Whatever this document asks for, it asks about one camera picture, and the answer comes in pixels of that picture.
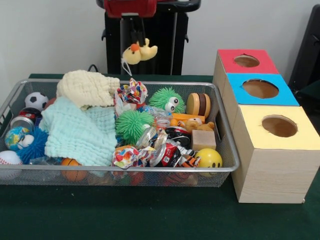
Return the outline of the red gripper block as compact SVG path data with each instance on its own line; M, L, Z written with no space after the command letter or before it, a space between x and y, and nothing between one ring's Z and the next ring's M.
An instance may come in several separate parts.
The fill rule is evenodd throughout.
M156 13L156 0L104 0L104 8L110 18L121 18L122 16L139 16L141 25L141 43L146 45L146 33L143 18L151 18ZM133 17L129 19L131 44L138 42L136 24Z

